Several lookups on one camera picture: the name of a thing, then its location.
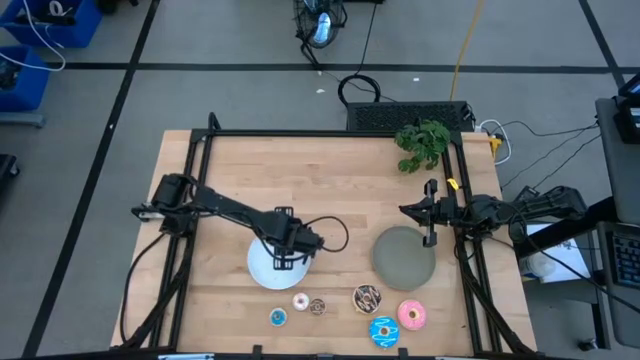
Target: potted plant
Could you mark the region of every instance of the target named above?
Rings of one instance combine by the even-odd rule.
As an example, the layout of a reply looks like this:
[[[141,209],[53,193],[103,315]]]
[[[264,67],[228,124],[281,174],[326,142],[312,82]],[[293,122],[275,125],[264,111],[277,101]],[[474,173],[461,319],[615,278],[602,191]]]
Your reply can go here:
[[[449,130],[437,121],[420,120],[415,125],[406,125],[396,133],[395,143],[412,156],[400,160],[398,170],[413,173],[424,161],[427,170],[433,169],[450,140]]]

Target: keyboard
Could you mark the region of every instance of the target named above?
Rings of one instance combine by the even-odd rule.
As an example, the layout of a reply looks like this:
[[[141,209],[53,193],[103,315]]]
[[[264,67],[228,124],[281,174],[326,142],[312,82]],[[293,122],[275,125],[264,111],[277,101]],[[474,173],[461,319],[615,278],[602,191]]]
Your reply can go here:
[[[640,289],[640,238],[613,235],[616,284]]]
[[[347,129],[397,131],[416,120],[435,120],[450,131],[473,131],[473,112],[465,101],[349,103]]]

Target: gray floor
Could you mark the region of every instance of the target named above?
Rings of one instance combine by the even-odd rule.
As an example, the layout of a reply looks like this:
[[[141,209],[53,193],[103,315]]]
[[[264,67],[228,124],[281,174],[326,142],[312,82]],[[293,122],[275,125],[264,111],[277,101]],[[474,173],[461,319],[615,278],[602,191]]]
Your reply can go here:
[[[71,62],[128,62],[149,4],[143,0],[131,8],[124,2],[116,16],[103,20],[89,48],[65,49],[65,56]],[[378,7],[366,62],[455,64],[474,4],[388,0]],[[640,38],[635,25],[640,3],[589,4],[618,64],[640,66],[640,47],[633,41]],[[372,5],[348,4],[347,10],[349,23],[318,53],[321,62],[360,61]],[[162,0],[141,62],[305,63],[293,37],[292,12],[285,0]],[[13,43],[0,33],[0,44]],[[606,66],[578,0],[488,1],[464,64]],[[385,95],[402,101],[446,100],[452,78],[410,71],[367,75]],[[22,166],[0,212],[0,358],[22,353],[123,76],[115,70],[53,74],[38,110],[47,117],[46,127],[0,131],[0,152],[16,154]],[[346,111],[336,89],[335,79],[312,71],[137,71],[39,354],[109,345],[139,226],[128,209],[147,195],[164,130],[204,126],[209,111],[224,128],[344,129]],[[462,73],[457,99],[472,104],[478,119],[520,120],[538,132],[553,132],[590,125],[595,99],[615,91],[611,74]],[[351,87],[346,94],[352,101],[371,98]],[[513,156],[498,167],[502,183],[568,137],[535,138],[518,125],[507,132]],[[595,134],[590,130],[570,141],[505,188],[504,197],[512,199],[524,185],[536,184]],[[540,189],[559,184],[576,187],[588,203],[610,194],[599,141]],[[581,353],[575,341],[592,336],[588,309],[538,291],[527,296],[542,351],[589,359],[640,355],[619,345],[613,353]],[[549,318],[562,319],[563,327]]]

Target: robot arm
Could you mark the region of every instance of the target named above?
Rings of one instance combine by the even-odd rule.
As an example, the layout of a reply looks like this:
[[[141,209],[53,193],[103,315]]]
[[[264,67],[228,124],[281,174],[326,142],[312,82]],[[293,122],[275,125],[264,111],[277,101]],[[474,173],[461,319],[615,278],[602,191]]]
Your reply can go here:
[[[587,206],[580,193],[573,188],[558,186],[540,196],[515,202],[504,202],[489,195],[475,195],[465,207],[458,206],[455,197],[441,197],[434,201],[437,181],[425,185],[426,197],[419,203],[400,206],[400,211],[429,228],[423,246],[434,246],[437,234],[434,224],[455,226],[469,238],[484,239],[502,225],[509,225],[509,235],[515,242],[525,239],[524,221],[553,216],[560,219],[580,219]]]
[[[164,175],[150,204],[131,210],[134,215],[157,213],[164,216],[160,231],[172,236],[184,236],[190,231],[196,216],[219,216],[253,230],[256,236],[273,246],[274,269],[291,270],[293,261],[285,256],[301,253],[301,259],[314,257],[322,249],[324,239],[293,216],[293,208],[278,207],[274,211],[259,211],[243,203],[198,185],[195,179],[181,175]]]

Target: blue crate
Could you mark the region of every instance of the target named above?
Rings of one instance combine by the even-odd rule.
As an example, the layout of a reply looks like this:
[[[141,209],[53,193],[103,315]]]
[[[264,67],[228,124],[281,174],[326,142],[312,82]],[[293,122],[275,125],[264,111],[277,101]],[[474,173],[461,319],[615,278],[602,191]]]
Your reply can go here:
[[[100,20],[102,20],[102,13],[98,10],[95,0],[58,1],[62,4],[63,9],[73,6],[76,24],[73,26],[51,25],[46,32],[44,25],[35,24],[36,30],[52,46],[58,43],[64,47],[87,47],[98,28],[98,24],[100,24]],[[27,0],[27,4],[32,16],[35,16],[41,9],[48,10],[49,8],[49,1]],[[23,0],[12,0],[2,16],[0,16],[0,27],[7,29],[22,44],[45,46],[29,24],[17,24],[14,22],[23,9]]]
[[[34,66],[46,67],[33,48],[25,45],[0,47],[0,52],[14,60]],[[49,80],[49,71],[22,67],[16,86],[11,90],[0,90],[0,111],[34,110],[40,106],[44,89]]]

